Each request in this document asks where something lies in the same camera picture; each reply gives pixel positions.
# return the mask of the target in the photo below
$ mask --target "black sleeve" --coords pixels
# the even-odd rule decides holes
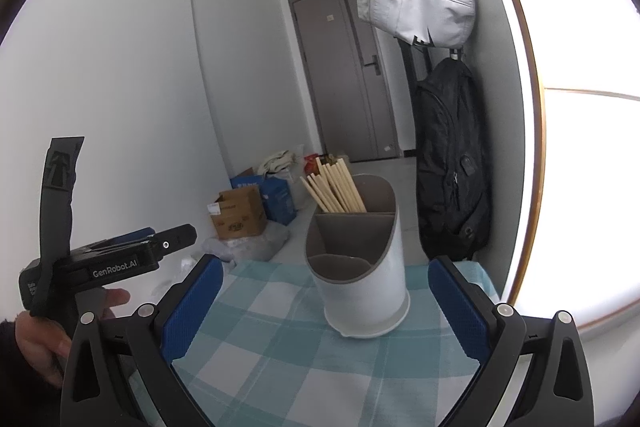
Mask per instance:
[[[60,420],[60,391],[24,360],[15,342],[15,324],[0,324],[0,424],[55,427]]]

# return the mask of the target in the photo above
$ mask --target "blue gripper pad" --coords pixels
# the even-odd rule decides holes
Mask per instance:
[[[460,346],[481,364],[489,359],[489,330],[472,302],[447,268],[434,259],[429,263],[429,288],[449,321]]]
[[[171,364],[181,359],[218,295],[224,279],[222,262],[213,257],[191,284],[162,328],[162,356]]]

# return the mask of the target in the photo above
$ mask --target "wooden chopstick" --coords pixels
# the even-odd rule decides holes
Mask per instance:
[[[344,195],[342,193],[342,189],[338,185],[337,180],[334,178],[334,173],[333,173],[333,171],[331,170],[330,167],[331,167],[331,165],[323,165],[322,166],[322,169],[324,171],[324,175],[326,176],[327,180],[329,181],[329,185],[331,185],[331,188],[334,190],[335,195],[340,200],[340,204],[344,208],[345,212],[353,212],[353,209],[350,207],[349,203],[347,202],[347,199],[344,197]]]
[[[311,185],[309,185],[307,183],[307,181],[302,176],[300,176],[300,179],[302,180],[303,185],[305,185],[305,188],[308,191],[308,193],[311,194],[311,197],[316,200],[316,203],[318,204],[318,206],[320,208],[322,208],[323,212],[326,212],[328,214],[329,213],[329,209],[326,207],[326,205],[324,203],[322,203],[322,201],[320,200],[320,197],[316,194],[316,191],[313,190]]]
[[[331,201],[331,204],[334,206],[337,212],[339,212],[340,214],[343,214],[344,209],[341,206],[338,199],[335,197],[334,193],[332,192],[331,187],[327,182],[327,179],[324,178],[324,176],[316,176],[315,174],[312,174],[311,176],[315,181],[318,181],[318,185],[320,185],[322,190],[324,190],[324,195],[329,199],[329,201]]]
[[[339,210],[332,204],[331,200],[325,194],[324,187],[320,187],[320,185],[318,185],[318,182],[316,182],[313,175],[308,176],[306,179],[309,181],[309,184],[316,190],[316,193],[318,194],[318,196],[320,196],[320,199],[329,209],[329,212],[333,212],[335,214],[339,213]]]
[[[361,212],[367,212],[367,209],[364,206],[364,202],[362,201],[362,198],[360,197],[360,193],[358,192],[358,189],[356,188],[356,184],[353,182],[353,178],[351,177],[351,173],[349,172],[349,169],[347,168],[347,165],[344,163],[344,160],[342,158],[338,159],[338,165],[340,170],[342,171],[343,176],[345,177],[347,183],[350,186],[351,192],[353,193],[353,196],[355,197],[357,206],[359,211]]]
[[[331,177],[334,180],[334,183],[337,187],[337,189],[339,190],[339,192],[342,194],[342,197],[344,198],[345,204],[347,205],[347,209],[349,212],[358,212],[358,208],[357,205],[355,204],[355,200],[353,199],[353,196],[351,195],[350,190],[347,189],[346,184],[344,183],[344,180],[342,179],[342,174],[340,172],[340,170],[338,169],[338,167],[336,165],[329,165],[327,167],[327,170],[331,173]]]
[[[348,207],[348,205],[346,204],[346,201],[344,200],[340,192],[335,187],[334,182],[332,181],[332,177],[329,173],[329,168],[328,168],[329,166],[323,165],[322,162],[320,161],[320,158],[316,158],[316,165],[318,165],[318,171],[321,174],[322,180],[326,182],[326,187],[329,189],[330,192],[333,189],[333,192],[335,193],[335,196],[337,196],[338,202],[340,203],[340,206],[342,207],[342,209],[345,212],[349,212],[350,208]]]

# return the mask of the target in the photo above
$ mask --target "door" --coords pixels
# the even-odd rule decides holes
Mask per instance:
[[[373,29],[358,19],[356,0],[297,0],[293,11],[325,152],[397,157]]]

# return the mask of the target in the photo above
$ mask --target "red package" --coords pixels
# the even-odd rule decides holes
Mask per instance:
[[[316,158],[319,157],[319,154],[310,154],[309,156],[305,156],[305,176],[320,174],[318,171],[318,165],[316,164]]]

